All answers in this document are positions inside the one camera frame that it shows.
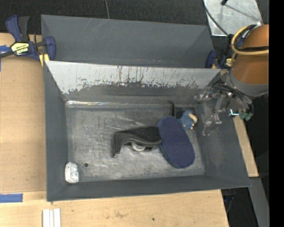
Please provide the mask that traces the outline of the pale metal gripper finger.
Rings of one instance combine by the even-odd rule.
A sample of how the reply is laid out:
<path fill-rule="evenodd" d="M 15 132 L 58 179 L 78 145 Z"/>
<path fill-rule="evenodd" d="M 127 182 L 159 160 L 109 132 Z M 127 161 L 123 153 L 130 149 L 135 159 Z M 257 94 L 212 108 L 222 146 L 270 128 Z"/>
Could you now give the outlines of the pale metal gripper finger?
<path fill-rule="evenodd" d="M 213 88 L 207 86 L 202 89 L 197 95 L 194 96 L 194 100 L 198 103 L 207 102 L 213 98 Z"/>
<path fill-rule="evenodd" d="M 211 114 L 205 120 L 203 131 L 202 131 L 203 136 L 208 136 L 210 131 L 215 126 L 218 126 L 218 125 L 221 125 L 221 124 L 222 124 L 222 121 L 220 119 L 220 116 L 218 114 Z"/>

